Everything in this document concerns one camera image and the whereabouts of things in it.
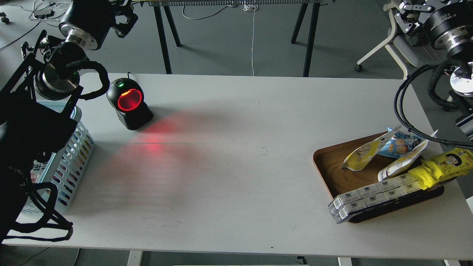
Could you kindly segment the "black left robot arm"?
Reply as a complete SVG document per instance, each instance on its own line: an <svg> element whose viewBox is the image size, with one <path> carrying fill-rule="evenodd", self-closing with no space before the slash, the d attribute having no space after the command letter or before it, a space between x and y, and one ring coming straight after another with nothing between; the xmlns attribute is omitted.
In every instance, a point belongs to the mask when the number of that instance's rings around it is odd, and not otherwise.
<svg viewBox="0 0 473 266"><path fill-rule="evenodd" d="M34 184L34 162L46 162L68 143L78 125L71 118L78 100L109 90L105 67L88 50L102 47L110 29L127 36L137 22L132 0L73 0L59 30L46 30L34 47L22 45L23 61L1 89L1 240L67 241L73 224L55 209L58 188Z"/></svg>

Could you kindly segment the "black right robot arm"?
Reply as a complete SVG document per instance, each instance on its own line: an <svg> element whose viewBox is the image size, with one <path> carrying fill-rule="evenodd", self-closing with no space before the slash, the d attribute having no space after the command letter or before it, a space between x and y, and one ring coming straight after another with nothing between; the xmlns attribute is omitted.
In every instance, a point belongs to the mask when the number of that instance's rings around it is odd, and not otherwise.
<svg viewBox="0 0 473 266"><path fill-rule="evenodd" d="M402 32L411 34L422 29L431 47L446 50L441 63L424 65L408 75L394 100L395 116L407 130L417 136L446 146L472 149L472 9L466 0L425 0L411 4L406 0L397 5L394 18ZM430 137L413 126L404 114L404 94L409 84L420 74L432 70L427 84L428 96L445 111L459 110L456 126L469 138L468 142Z"/></svg>

